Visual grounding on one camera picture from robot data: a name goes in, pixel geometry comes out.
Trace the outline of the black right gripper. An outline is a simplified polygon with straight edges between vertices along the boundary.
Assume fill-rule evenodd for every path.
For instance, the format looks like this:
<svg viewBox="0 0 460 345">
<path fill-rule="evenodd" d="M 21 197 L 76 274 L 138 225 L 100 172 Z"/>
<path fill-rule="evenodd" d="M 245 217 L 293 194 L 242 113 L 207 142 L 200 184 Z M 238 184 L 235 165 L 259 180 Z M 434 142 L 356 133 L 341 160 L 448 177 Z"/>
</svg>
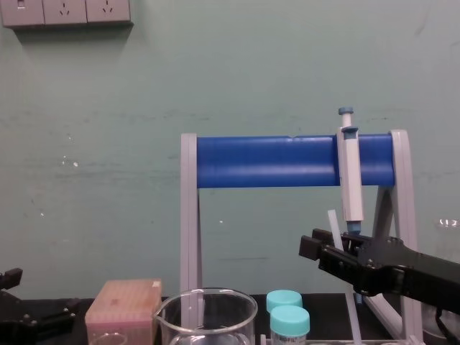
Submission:
<svg viewBox="0 0 460 345">
<path fill-rule="evenodd" d="M 459 264 L 417 252 L 395 237 L 373 239 L 345 232 L 334 244 L 330 231 L 302 236 L 299 255 L 350 283 L 367 296 L 401 295 L 451 312 L 459 311 Z"/>
</svg>

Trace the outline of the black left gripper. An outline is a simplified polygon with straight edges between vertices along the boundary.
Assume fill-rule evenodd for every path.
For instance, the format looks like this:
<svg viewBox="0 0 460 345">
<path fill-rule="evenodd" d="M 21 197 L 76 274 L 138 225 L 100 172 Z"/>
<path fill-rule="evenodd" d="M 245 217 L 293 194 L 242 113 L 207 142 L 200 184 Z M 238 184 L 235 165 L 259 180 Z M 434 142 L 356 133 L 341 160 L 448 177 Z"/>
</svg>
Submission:
<svg viewBox="0 0 460 345">
<path fill-rule="evenodd" d="M 37 316 L 21 299 L 5 291 L 20 284 L 22 273 L 22 269 L 14 268 L 0 274 L 1 344 L 34 344 L 72 331 L 81 300 L 70 299 L 56 311 Z"/>
</svg>

